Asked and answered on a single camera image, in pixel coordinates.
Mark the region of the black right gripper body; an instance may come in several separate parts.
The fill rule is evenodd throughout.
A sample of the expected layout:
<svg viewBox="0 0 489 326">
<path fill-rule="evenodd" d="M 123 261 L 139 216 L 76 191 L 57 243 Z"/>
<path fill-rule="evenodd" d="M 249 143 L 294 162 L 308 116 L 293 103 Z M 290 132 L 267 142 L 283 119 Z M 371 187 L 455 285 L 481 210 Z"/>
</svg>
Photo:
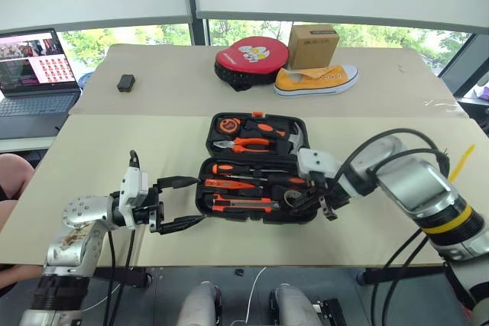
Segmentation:
<svg viewBox="0 0 489 326">
<path fill-rule="evenodd" d="M 336 220 L 338 215 L 335 213 L 334 208 L 327 200 L 329 195 L 327 179 L 324 176 L 310 176 L 310 179 L 317 185 L 317 192 L 315 194 L 310 194 L 310 196 L 322 196 L 320 208 L 322 209 L 323 215 L 329 221 Z"/>
</svg>

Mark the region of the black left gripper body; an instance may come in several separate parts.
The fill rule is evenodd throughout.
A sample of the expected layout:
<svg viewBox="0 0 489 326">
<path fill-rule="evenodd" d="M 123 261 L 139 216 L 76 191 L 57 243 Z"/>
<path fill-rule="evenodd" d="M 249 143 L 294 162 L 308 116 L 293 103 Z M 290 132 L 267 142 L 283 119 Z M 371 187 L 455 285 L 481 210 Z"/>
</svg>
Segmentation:
<svg viewBox="0 0 489 326">
<path fill-rule="evenodd" d="M 161 193 L 159 185 L 153 184 L 141 206 L 133 210 L 135 223 L 147 224 L 151 233 L 163 232 L 164 204 L 160 200 Z"/>
</svg>

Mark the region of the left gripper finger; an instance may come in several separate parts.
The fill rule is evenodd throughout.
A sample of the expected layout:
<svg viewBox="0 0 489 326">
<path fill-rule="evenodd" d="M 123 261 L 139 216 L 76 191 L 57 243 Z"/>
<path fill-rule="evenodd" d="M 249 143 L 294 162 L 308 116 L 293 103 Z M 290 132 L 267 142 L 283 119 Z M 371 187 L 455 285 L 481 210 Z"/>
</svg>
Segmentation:
<svg viewBox="0 0 489 326">
<path fill-rule="evenodd" d="M 194 225 L 199 224 L 206 219 L 205 215 L 187 215 L 179 218 L 175 218 L 171 222 L 160 224 L 157 232 L 161 235 L 171 234 L 179 231 L 185 231 Z"/>
<path fill-rule="evenodd" d="M 157 187 L 160 191 L 165 188 L 181 189 L 199 183 L 199 179 L 191 176 L 169 176 L 159 178 Z"/>
</svg>

